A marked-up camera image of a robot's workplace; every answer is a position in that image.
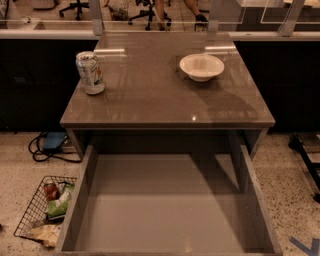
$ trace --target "black cable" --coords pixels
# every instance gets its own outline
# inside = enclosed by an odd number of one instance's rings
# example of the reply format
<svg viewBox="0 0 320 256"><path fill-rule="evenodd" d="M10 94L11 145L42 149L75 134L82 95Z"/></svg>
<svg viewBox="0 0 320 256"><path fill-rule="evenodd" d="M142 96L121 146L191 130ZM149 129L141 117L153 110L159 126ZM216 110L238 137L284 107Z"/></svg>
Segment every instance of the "black cable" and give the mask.
<svg viewBox="0 0 320 256"><path fill-rule="evenodd" d="M43 150L41 150L41 145L40 145L40 141L42 139L45 139L48 135L48 132L41 132L37 137L35 137L33 140L31 140L31 142L28 145L28 149L29 152L32 154L32 158L34 161L36 162L44 162L47 161L50 158L56 158L56 159L60 159L69 163L81 163L81 160L72 160L72 159L67 159L61 156L57 156L55 155L55 153L47 153L44 152ZM32 145L35 144L36 146L36 150L33 151L32 150ZM59 154L72 154L72 153L65 153L65 152L59 152Z"/></svg>

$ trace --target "terrazzo floor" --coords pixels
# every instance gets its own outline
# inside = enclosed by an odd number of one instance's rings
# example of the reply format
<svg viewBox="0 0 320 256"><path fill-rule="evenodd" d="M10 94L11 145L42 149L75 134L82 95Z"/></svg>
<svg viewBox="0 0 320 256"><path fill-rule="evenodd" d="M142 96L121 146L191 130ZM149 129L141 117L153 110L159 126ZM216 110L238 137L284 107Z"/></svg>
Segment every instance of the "terrazzo floor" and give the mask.
<svg viewBox="0 0 320 256"><path fill-rule="evenodd" d="M77 176L79 164L58 159L38 163L28 151L38 133L0 133L0 255L37 256L53 251L14 232L46 175ZM288 147L289 134L269 134L253 165L285 256L317 256L320 249L320 204L300 156Z"/></svg>

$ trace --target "can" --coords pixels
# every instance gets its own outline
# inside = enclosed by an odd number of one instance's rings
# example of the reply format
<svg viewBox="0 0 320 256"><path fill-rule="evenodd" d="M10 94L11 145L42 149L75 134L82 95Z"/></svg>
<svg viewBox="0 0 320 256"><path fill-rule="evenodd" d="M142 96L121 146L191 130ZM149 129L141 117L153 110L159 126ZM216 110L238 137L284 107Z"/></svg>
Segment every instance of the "can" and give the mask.
<svg viewBox="0 0 320 256"><path fill-rule="evenodd" d="M89 95L103 92L103 77L96 54L90 51L78 53L76 65L84 91Z"/></svg>
<svg viewBox="0 0 320 256"><path fill-rule="evenodd" d="M53 180L46 181L46 183L43 186L43 189L47 201L59 199L59 189L53 182Z"/></svg>

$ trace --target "bowl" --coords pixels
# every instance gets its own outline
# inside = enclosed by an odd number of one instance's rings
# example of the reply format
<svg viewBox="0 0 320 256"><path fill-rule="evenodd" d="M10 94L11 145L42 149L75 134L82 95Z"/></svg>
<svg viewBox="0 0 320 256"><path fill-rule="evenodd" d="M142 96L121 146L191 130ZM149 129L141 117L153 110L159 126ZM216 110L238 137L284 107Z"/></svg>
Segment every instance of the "bowl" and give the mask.
<svg viewBox="0 0 320 256"><path fill-rule="evenodd" d="M180 61L180 68L197 82L209 81L224 70L223 62L208 54L191 54Z"/></svg>

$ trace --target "desk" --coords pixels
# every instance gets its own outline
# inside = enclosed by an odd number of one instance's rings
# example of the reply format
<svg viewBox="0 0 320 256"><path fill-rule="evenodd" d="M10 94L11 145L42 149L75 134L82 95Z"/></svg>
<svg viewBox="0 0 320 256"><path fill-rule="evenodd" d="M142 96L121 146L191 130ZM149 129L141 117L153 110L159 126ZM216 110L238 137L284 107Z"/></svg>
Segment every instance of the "desk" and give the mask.
<svg viewBox="0 0 320 256"><path fill-rule="evenodd" d="M117 49L125 52L104 51ZM85 145L77 133L115 129L241 130L248 132L253 157L256 143L274 125L227 33L108 33L96 50L105 91L88 96L79 83L61 119L81 157ZM221 58L225 71L197 83L179 61L204 52Z"/></svg>
<svg viewBox="0 0 320 256"><path fill-rule="evenodd" d="M274 119L228 34L108 33L95 51L106 89L79 84L61 120L83 168L57 251L281 255L251 165ZM225 70L198 83L179 61L203 52Z"/></svg>

